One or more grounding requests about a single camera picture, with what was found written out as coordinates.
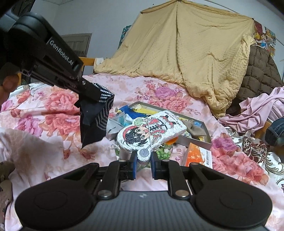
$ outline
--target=black hair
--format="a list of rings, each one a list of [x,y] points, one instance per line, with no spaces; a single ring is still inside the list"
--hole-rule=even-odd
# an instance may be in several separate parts
[[[141,139],[142,134],[135,132],[136,129],[137,127],[132,128],[125,134],[126,142],[129,144],[138,143],[138,146],[143,146],[147,143],[147,139]]]

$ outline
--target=white wall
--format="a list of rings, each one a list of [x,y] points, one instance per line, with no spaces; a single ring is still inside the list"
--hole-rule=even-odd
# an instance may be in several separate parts
[[[166,0],[74,0],[60,5],[53,27],[60,35],[92,33],[88,57],[111,57],[117,50],[122,29],[131,25],[141,10]],[[204,0],[197,3],[222,8]],[[254,18],[284,43],[284,21],[257,0],[212,0],[240,14]],[[275,63],[284,71],[284,46],[276,42]]]
[[[33,5],[31,12],[40,14],[50,24],[53,24],[58,8],[59,8],[59,5],[57,4],[43,1],[43,0],[35,0],[35,3]]]

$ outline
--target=floral bedsheet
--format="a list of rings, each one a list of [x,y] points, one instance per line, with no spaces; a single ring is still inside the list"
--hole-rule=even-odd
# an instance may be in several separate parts
[[[107,87],[115,94],[115,108],[143,101],[182,113],[205,123],[212,138],[213,168],[264,190],[273,201],[273,211],[266,224],[269,230],[284,230],[284,194],[256,162],[249,159],[232,141],[226,129],[211,115],[202,99],[195,99],[182,87],[151,77],[84,76],[91,82]],[[18,94],[2,105],[0,113],[0,160],[11,160],[16,170],[9,178],[15,198],[26,188],[91,162],[107,166],[116,160],[113,141],[102,141],[81,149],[80,116],[74,106],[78,96],[58,87],[43,85]],[[171,159],[178,162],[185,147],[176,145]],[[154,181],[148,168],[138,172],[135,181],[122,184],[124,190],[166,190],[163,180]],[[5,228],[21,228],[14,210],[9,205]]]

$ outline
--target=door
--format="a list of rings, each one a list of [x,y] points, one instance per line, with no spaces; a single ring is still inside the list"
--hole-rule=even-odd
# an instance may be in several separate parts
[[[79,57],[87,57],[92,34],[69,34],[61,36]]]
[[[36,0],[21,0],[18,1],[13,7],[12,12],[18,17],[30,12]]]

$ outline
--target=white logo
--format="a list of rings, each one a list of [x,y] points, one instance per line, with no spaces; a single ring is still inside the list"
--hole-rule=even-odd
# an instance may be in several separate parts
[[[145,198],[147,196],[147,194],[143,193],[139,195],[141,198]]]
[[[69,57],[65,54],[65,52],[62,51],[61,48],[59,48],[55,44],[54,40],[51,40],[49,44],[62,56],[63,59],[65,59],[71,66],[73,66],[74,61],[73,60],[69,60]]]

